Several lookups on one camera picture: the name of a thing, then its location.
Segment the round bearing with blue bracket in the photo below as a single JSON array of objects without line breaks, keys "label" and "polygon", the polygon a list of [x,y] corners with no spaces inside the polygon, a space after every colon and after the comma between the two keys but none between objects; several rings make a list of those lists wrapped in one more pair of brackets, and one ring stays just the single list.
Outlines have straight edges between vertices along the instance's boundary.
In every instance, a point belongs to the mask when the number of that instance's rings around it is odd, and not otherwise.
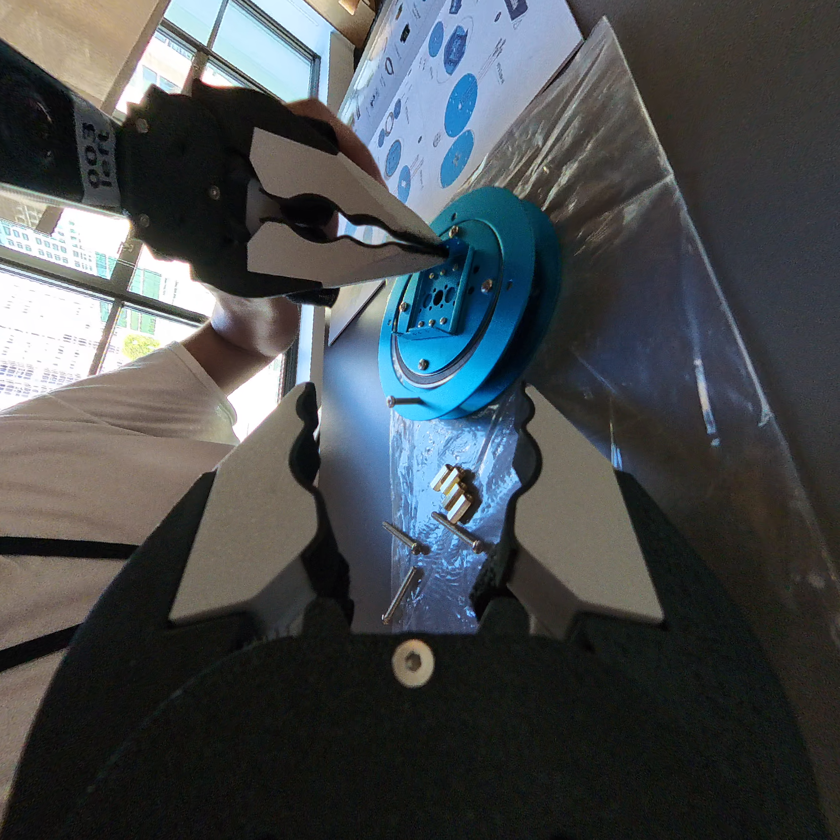
[{"label": "round bearing with blue bracket", "polygon": [[390,317],[395,372],[422,387],[443,383],[467,362],[499,293],[503,263],[493,227],[466,220],[444,244],[447,260],[409,276]]}]

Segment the grey desk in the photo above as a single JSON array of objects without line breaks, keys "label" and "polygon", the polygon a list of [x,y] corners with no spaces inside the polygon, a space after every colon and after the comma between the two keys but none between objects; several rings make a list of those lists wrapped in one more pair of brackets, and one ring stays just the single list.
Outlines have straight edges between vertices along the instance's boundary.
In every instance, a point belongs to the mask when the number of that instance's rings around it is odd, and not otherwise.
[{"label": "grey desk", "polygon": [[616,33],[838,560],[838,2],[570,6]]}]

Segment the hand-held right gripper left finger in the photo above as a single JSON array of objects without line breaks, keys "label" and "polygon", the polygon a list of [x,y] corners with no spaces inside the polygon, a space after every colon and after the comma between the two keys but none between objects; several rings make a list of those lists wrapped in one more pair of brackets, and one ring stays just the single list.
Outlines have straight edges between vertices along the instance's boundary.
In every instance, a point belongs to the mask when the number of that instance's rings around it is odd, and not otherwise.
[{"label": "hand-held right gripper left finger", "polygon": [[350,569],[315,480],[314,384],[295,386],[218,465],[170,620],[244,613],[260,634],[297,634],[308,604],[334,600],[354,617]]}]

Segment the assembly manual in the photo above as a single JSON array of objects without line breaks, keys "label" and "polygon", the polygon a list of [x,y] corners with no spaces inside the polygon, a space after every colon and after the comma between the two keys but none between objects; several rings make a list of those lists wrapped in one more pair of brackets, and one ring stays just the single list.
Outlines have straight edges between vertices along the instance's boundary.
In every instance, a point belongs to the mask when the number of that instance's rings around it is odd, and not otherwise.
[{"label": "assembly manual", "polygon": [[430,7],[392,5],[339,111],[429,224],[583,40],[566,2]]}]

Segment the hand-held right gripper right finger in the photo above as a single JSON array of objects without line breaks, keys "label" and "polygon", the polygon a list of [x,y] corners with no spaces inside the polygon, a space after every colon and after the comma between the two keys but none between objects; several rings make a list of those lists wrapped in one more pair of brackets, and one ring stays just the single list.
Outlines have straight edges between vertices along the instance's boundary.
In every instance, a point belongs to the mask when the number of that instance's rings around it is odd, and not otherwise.
[{"label": "hand-held right gripper right finger", "polygon": [[580,616],[661,626],[660,604],[611,462],[534,386],[522,385],[508,501],[498,542],[472,587],[482,621],[512,596],[546,635]]}]

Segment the person's left forearm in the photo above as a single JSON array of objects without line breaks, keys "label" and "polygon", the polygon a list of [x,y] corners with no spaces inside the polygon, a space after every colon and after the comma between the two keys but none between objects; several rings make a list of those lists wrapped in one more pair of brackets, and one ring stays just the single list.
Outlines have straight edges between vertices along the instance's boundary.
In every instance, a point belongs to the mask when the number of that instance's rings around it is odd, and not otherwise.
[{"label": "person's left forearm", "polygon": [[214,293],[208,322],[191,338],[194,358],[230,395],[249,382],[298,336],[300,307],[285,297],[242,298]]}]

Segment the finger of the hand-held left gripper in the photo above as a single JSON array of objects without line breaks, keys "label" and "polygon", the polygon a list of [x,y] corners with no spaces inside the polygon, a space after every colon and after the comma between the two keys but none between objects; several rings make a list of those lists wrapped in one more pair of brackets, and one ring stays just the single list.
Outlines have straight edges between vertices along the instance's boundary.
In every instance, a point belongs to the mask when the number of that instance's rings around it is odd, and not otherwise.
[{"label": "finger of the hand-held left gripper", "polygon": [[327,228],[336,216],[369,225],[420,253],[443,253],[441,238],[408,206],[344,154],[314,148],[255,128],[249,161],[262,193],[277,214],[263,221],[284,224],[317,244],[336,242]]},{"label": "finger of the hand-held left gripper", "polygon": [[386,241],[372,245],[348,236],[317,243],[276,222],[262,224],[247,245],[250,271],[316,281],[324,287],[412,275],[448,259],[449,249],[441,243],[417,246]]}]

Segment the person's left hand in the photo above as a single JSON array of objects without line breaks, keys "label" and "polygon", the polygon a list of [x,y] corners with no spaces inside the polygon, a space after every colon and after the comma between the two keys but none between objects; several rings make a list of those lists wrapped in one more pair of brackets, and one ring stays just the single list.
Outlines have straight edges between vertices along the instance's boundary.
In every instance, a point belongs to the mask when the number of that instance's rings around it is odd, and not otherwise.
[{"label": "person's left hand", "polygon": [[386,186],[372,154],[352,129],[320,100],[315,98],[289,101],[286,108],[327,137],[335,148],[363,172]]}]

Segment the large window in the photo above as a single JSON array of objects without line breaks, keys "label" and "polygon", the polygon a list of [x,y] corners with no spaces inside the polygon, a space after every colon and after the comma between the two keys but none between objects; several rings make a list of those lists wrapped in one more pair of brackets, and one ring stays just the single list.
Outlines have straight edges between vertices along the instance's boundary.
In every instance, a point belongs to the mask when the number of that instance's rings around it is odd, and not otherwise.
[{"label": "large window", "polygon": [[[325,99],[337,31],[306,2],[2,2],[2,38],[122,121],[152,88],[195,78]],[[187,337],[214,307],[188,265],[130,224],[2,195],[2,408]]]}]

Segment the large clear plastic bag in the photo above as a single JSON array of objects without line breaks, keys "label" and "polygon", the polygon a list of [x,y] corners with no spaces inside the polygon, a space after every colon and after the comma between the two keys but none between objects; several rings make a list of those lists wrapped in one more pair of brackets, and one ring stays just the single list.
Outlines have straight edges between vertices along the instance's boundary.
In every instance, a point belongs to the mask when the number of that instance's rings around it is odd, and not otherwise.
[{"label": "large clear plastic bag", "polygon": [[606,17],[470,187],[552,220],[528,380],[632,474],[747,613],[815,763],[838,762],[838,560]]}]

